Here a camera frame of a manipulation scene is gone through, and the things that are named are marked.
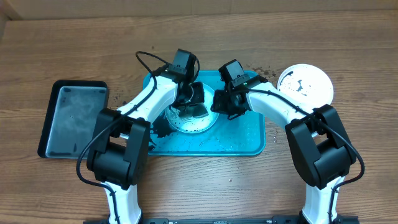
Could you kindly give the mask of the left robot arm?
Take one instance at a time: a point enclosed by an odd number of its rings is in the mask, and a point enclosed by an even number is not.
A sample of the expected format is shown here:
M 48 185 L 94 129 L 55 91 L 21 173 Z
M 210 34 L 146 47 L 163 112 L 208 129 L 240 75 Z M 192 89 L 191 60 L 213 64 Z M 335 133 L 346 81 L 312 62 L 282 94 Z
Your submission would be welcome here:
M 203 85 L 196 81 L 200 63 L 189 51 L 177 50 L 173 62 L 149 70 L 148 85 L 128 104 L 97 116 L 92 140 L 81 152 L 95 181 L 79 179 L 105 190 L 109 205 L 106 223 L 142 223 L 137 183 L 149 149 L 151 123 L 169 106 L 185 111 L 205 101 Z

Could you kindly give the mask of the white plate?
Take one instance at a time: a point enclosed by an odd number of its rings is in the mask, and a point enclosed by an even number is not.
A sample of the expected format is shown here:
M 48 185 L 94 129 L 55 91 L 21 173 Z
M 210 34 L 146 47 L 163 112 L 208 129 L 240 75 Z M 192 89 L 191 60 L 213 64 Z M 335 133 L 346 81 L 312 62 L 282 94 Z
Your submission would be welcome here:
M 296 101 L 316 108 L 330 105 L 334 97 L 330 77 L 320 68 L 305 63 L 286 68 L 277 81 L 277 89 Z

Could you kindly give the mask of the dark green sponge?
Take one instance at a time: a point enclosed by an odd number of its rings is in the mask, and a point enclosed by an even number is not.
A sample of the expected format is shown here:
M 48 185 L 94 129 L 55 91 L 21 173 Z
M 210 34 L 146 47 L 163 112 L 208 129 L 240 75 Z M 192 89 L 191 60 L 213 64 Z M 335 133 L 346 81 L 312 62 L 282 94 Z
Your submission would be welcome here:
M 203 103 L 199 103 L 184 108 L 180 112 L 180 116 L 183 118 L 203 118 L 208 116 L 208 111 Z

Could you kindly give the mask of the light blue rimmed plate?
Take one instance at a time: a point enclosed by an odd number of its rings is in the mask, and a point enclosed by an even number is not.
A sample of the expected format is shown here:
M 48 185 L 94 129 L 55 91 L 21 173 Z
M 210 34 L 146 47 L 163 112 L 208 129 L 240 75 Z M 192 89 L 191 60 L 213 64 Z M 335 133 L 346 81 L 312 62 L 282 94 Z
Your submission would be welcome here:
M 213 95 L 215 91 L 208 85 L 204 84 L 205 102 L 203 103 L 208 111 L 208 116 L 203 118 L 183 118 L 180 112 L 183 110 L 169 106 L 165 109 L 165 117 L 174 129 L 183 133 L 201 133 L 210 129 L 218 119 L 219 114 L 211 111 Z

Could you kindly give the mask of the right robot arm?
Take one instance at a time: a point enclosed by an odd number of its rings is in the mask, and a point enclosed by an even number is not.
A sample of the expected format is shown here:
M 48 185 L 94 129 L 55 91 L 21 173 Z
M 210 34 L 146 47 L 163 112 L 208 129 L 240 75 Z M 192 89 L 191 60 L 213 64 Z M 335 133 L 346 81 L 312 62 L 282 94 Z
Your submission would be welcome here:
M 250 77 L 237 60 L 219 68 L 222 90 L 216 90 L 211 110 L 229 120 L 253 111 L 283 127 L 296 171 L 306 183 L 305 204 L 296 223 L 358 223 L 337 214 L 340 188 L 351 165 L 363 159 L 353 147 L 337 111 L 325 104 L 312 108 L 276 89 L 266 78 Z

